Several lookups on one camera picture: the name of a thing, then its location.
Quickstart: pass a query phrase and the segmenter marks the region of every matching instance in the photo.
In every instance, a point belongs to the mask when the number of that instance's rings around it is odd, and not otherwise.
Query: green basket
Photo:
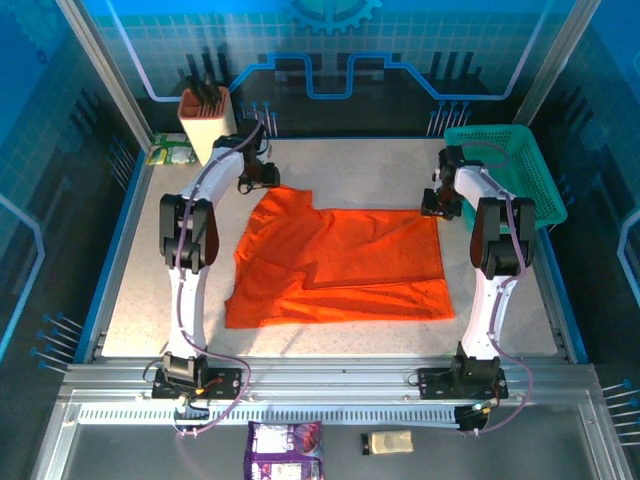
[[[509,163],[506,167],[491,168],[504,163],[503,155],[485,146],[464,147],[467,160],[480,160],[491,176],[516,196],[529,197],[536,202],[536,228],[562,223],[567,219],[567,209],[542,158],[531,130],[523,125],[473,125],[448,128],[444,132],[447,145],[466,142],[491,142],[506,150]],[[465,224],[473,230],[475,209],[465,200],[462,207]]]

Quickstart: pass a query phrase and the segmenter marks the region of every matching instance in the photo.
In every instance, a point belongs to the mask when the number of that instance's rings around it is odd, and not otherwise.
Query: small packet
[[[147,155],[147,165],[196,163],[198,158],[184,133],[156,133]]]
[[[249,422],[245,480],[324,480],[320,422]]]

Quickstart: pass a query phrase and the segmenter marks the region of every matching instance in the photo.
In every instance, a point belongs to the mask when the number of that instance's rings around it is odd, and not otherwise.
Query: knife block
[[[237,132],[229,90],[225,87],[219,88],[222,101],[218,102],[215,109],[201,105],[189,89],[182,92],[180,97],[178,118],[202,165],[206,165],[211,157],[213,142],[221,135]]]

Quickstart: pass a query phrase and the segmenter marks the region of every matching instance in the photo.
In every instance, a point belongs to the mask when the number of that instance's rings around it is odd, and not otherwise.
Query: purple cable
[[[463,143],[461,146],[466,147],[466,146],[475,146],[475,145],[492,147],[495,150],[498,150],[500,153],[502,153],[502,155],[504,155],[504,159],[505,159],[504,163],[491,165],[492,168],[503,168],[507,166],[507,164],[509,163],[509,154],[507,153],[507,151],[504,148],[502,148],[500,145],[497,145],[495,143],[467,142],[467,143]],[[513,210],[511,208],[511,197],[509,197],[509,194],[506,191],[504,191],[504,189],[489,175],[483,172],[480,172],[480,176],[486,182],[490,183],[493,186],[493,188],[495,188],[498,191],[498,193],[502,194],[504,197],[505,203],[507,204],[506,205],[507,206],[507,223],[509,224],[509,233],[511,235],[511,241],[513,242],[513,248],[516,251],[516,257],[518,258],[518,265],[520,267],[520,271],[518,274],[507,278],[504,282],[500,284],[500,289],[498,290],[498,293],[496,295],[496,302],[493,305],[493,310],[491,311],[491,321],[489,322],[489,341],[491,342],[491,345],[493,345],[493,348],[495,348],[496,352],[498,352],[501,356],[511,360],[513,363],[521,366],[524,369],[524,371],[527,373],[529,382],[527,387],[527,393],[525,393],[524,397],[522,398],[522,401],[516,407],[516,409],[513,412],[511,412],[505,419],[501,420],[495,425],[492,425],[490,427],[485,427],[482,430],[474,430],[474,433],[476,436],[485,434],[485,433],[494,432],[499,428],[504,427],[507,423],[509,423],[511,420],[517,417],[520,414],[520,412],[522,412],[524,407],[527,405],[527,403],[531,399],[531,394],[533,393],[533,372],[531,371],[531,369],[521,360],[509,355],[504,350],[502,350],[498,345],[498,342],[496,342],[494,338],[496,333],[495,327],[496,327],[496,320],[498,317],[498,307],[500,305],[500,301],[502,300],[504,289],[511,282],[515,282],[516,280],[520,280],[524,278],[527,273],[527,266],[524,261],[524,255],[522,254],[522,249],[520,248],[520,242],[518,241],[518,234],[516,231],[516,222],[515,222],[515,219],[513,218]]]
[[[185,434],[187,434],[187,435],[192,435],[192,436],[195,437],[198,434],[204,433],[207,430],[215,427],[218,423],[220,423],[222,420],[224,420],[227,417],[227,415],[229,415],[231,410],[233,410],[235,407],[238,406],[238,404],[240,403],[240,399],[242,399],[242,397],[246,393],[247,388],[249,386],[249,381],[251,380],[251,367],[249,366],[249,364],[247,362],[245,362],[241,358],[232,357],[232,356],[229,356],[229,355],[221,355],[221,354],[218,354],[218,353],[208,352],[208,351],[198,347],[193,342],[193,340],[191,340],[191,338],[189,338],[189,336],[185,333],[184,324],[182,323],[182,315],[181,315],[181,312],[180,312],[181,303],[182,303],[182,287],[183,287],[184,280],[185,280],[185,269],[180,266],[180,259],[182,258],[182,250],[184,248],[184,242],[185,242],[185,239],[187,237],[187,225],[189,224],[189,217],[191,216],[191,214],[190,214],[191,208],[193,207],[194,199],[195,199],[196,195],[198,194],[198,190],[200,190],[200,186],[202,185],[202,181],[209,174],[209,172],[213,169],[213,167],[218,165],[222,160],[227,158],[232,153],[237,152],[237,151],[241,150],[242,148],[244,148],[251,140],[253,140],[253,137],[255,137],[258,134],[258,131],[260,130],[260,126],[261,125],[262,125],[262,118],[259,117],[258,118],[258,124],[256,125],[256,128],[253,129],[251,134],[246,139],[244,139],[242,141],[242,143],[236,145],[231,150],[223,153],[216,160],[211,162],[211,164],[209,164],[209,165],[207,165],[205,167],[205,169],[198,176],[198,178],[196,180],[196,185],[193,188],[193,191],[191,192],[191,195],[189,195],[189,199],[187,200],[187,205],[185,206],[185,209],[184,209],[184,215],[183,215],[183,218],[182,218],[182,228],[180,230],[180,239],[178,240],[178,249],[176,250],[176,261],[175,261],[175,264],[174,264],[174,267],[177,268],[178,271],[180,272],[180,283],[178,284],[178,291],[176,292],[176,309],[177,309],[176,317],[177,317],[177,321],[178,321],[178,327],[180,327],[180,331],[182,332],[182,336],[184,337],[185,341],[196,352],[198,352],[201,355],[205,355],[207,357],[215,358],[215,359],[218,359],[218,360],[225,360],[225,361],[228,361],[228,362],[233,362],[233,363],[237,363],[237,364],[241,365],[247,371],[247,378],[246,378],[246,381],[244,382],[244,385],[240,389],[240,392],[238,393],[238,396],[233,400],[233,402],[231,402],[231,404],[226,408],[226,410],[224,412],[222,412],[220,414],[220,416],[218,416],[218,418],[216,418],[215,420],[212,420],[211,422],[206,424],[204,427],[201,427],[201,428],[195,428],[194,427],[191,430],[183,431],[183,432],[180,433],[181,436],[184,436]]]

